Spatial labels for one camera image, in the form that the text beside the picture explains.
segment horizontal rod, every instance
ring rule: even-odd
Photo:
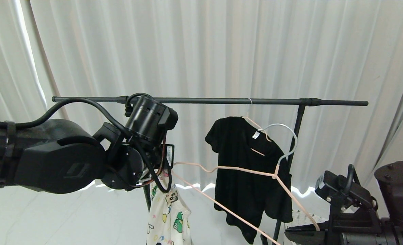
[[[53,102],[59,102],[69,97],[53,96]],[[117,102],[125,104],[128,96],[118,97],[83,97],[95,102]],[[154,98],[164,104],[297,104],[314,107],[317,105],[359,105],[367,106],[368,101],[357,100],[323,100],[316,98],[306,99],[248,99],[248,98],[179,98],[179,97],[159,97]]]

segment black clothing rack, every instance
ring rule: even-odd
[[[53,97],[53,102],[58,102],[69,97]],[[118,96],[118,97],[85,97],[86,99],[91,99],[95,102],[117,102],[120,104],[126,104],[128,96]],[[368,101],[357,101],[357,100],[325,100],[317,98],[301,98],[301,99],[249,99],[249,98],[179,98],[179,97],[162,97],[154,98],[157,101],[164,104],[295,104],[298,105],[297,119],[295,121],[294,132],[298,137],[300,132],[301,121],[304,115],[304,109],[306,107],[316,107],[319,105],[349,105],[349,106],[362,106],[368,105]],[[293,149],[295,144],[294,138],[291,141],[290,151]],[[294,154],[288,157],[288,172],[290,172],[292,159]],[[147,202],[148,210],[150,210],[151,200],[150,200],[150,189],[149,186],[144,187],[145,200]],[[273,239],[277,240],[279,238],[280,226],[282,222],[277,220],[276,229],[274,230]],[[261,235],[262,244],[268,245],[268,239]]]

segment black t-shirt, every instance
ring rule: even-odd
[[[256,128],[242,117],[218,119],[206,135],[206,142],[218,153],[218,166],[236,166],[261,172],[274,173],[279,158],[284,155],[274,141],[267,141],[260,132],[253,138]],[[290,189],[291,175],[287,161],[280,162],[279,178]],[[238,170],[218,169],[215,186],[215,200],[258,227],[262,213],[279,219],[284,223],[292,222],[292,202],[277,180],[272,177],[250,174]],[[223,210],[214,205],[218,211]],[[257,232],[227,213],[228,225],[240,228],[245,240],[253,244]]]

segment white hanger hook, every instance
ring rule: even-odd
[[[250,98],[246,98],[246,99],[249,99],[249,100],[250,100],[251,106],[252,106],[252,105],[253,105],[253,101],[252,101]],[[250,114],[251,106],[248,107],[248,110],[247,110],[247,117],[248,117],[248,115]]]
[[[289,131],[292,132],[292,135],[293,135],[293,137],[295,139],[295,144],[294,144],[293,149],[290,152],[288,152],[287,154],[285,154],[285,155],[283,155],[282,157],[279,158],[279,161],[277,162],[277,166],[276,166],[276,174],[277,174],[277,171],[279,170],[278,167],[279,167],[280,162],[283,160],[283,158],[286,158],[287,156],[289,156],[289,155],[291,155],[292,153],[295,152],[295,149],[297,148],[297,143],[298,143],[297,135],[295,135],[294,131],[290,127],[286,126],[285,124],[270,124],[267,127],[265,127],[265,129],[258,129],[258,131],[265,131],[269,127],[277,126],[277,125],[278,126],[283,126],[283,127],[287,128]]]

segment white patterned clothing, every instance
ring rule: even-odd
[[[167,188],[168,175],[164,171],[159,180]],[[147,245],[193,245],[188,221],[191,211],[179,196],[175,184],[164,194],[155,182],[151,183],[150,199]]]

